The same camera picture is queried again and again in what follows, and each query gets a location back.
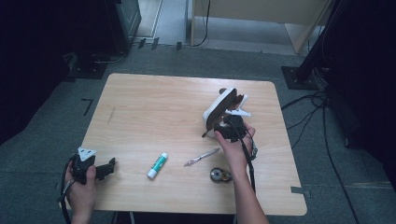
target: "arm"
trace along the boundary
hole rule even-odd
[[[96,199],[95,188],[96,168],[91,166],[87,171],[87,184],[74,183],[67,191],[67,201],[73,210],[73,224],[90,223]],[[71,164],[69,164],[64,182],[72,179]]]
[[[251,136],[256,130],[245,123],[247,131]],[[230,143],[225,140],[221,133],[215,132],[216,138],[224,150],[226,160],[230,165],[231,174],[233,176],[233,186],[235,193],[236,214],[238,223],[269,223],[266,215],[262,211],[259,201],[250,186],[247,174],[247,159],[240,142]],[[249,152],[251,144],[249,135],[247,134],[243,141]]]

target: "gray carpet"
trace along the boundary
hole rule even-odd
[[[150,45],[133,47],[109,64],[100,80],[63,82],[37,111],[27,128],[0,146],[0,223],[64,223],[56,199],[62,170],[88,129],[106,79],[112,73],[213,77],[272,81],[281,105],[313,91],[289,90],[280,67],[298,66],[297,56]],[[87,111],[89,101],[93,100]],[[284,110],[287,126],[314,109],[302,101]],[[382,165],[363,149],[344,147],[334,113],[326,109],[330,152],[360,223],[395,223],[396,195]],[[294,144],[303,128],[289,130]],[[293,149],[308,212],[303,217],[269,216],[272,223],[354,223],[344,192],[330,163],[323,138],[322,113],[309,121]],[[95,211],[92,223],[110,223],[112,213]]]

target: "person's left hand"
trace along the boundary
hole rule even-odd
[[[64,183],[72,180],[71,162],[67,167]],[[72,223],[89,223],[93,212],[93,207],[96,200],[96,187],[95,187],[96,168],[90,166],[87,170],[87,183],[82,185],[78,182],[70,186],[66,193],[67,201],[73,210]]]

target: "floor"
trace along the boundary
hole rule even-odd
[[[139,0],[142,22],[136,39],[146,38],[149,42],[158,37],[159,44],[190,45],[191,0],[187,2]],[[196,17],[195,25],[194,44],[199,44],[205,37],[205,18]],[[209,18],[207,29],[207,39],[200,48],[297,55],[282,23]],[[314,31],[298,55],[309,52],[321,31],[322,27]]]

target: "hand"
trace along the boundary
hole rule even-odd
[[[251,154],[252,150],[252,145],[250,142],[250,136],[253,137],[254,133],[256,132],[256,129],[253,127],[249,126],[248,124],[245,123],[245,126],[247,127],[247,131],[250,134],[246,134],[245,137],[243,138],[243,141],[245,145],[247,146],[247,151],[248,154]],[[237,142],[229,142],[223,138],[221,133],[215,132],[216,139],[220,143],[221,147],[224,150],[225,157],[227,160],[228,165],[230,166],[231,173],[233,174],[233,177],[236,175],[242,175],[247,173],[247,158],[245,156],[244,149],[242,149],[242,144],[240,141]]]
[[[67,167],[66,176],[64,178],[65,183],[73,179],[71,169],[70,162],[69,166]],[[92,165],[87,170],[86,185],[81,185],[80,183],[76,182],[67,191],[67,201],[69,201],[69,204],[73,210],[72,223],[90,222],[96,199],[95,177],[96,168]]]

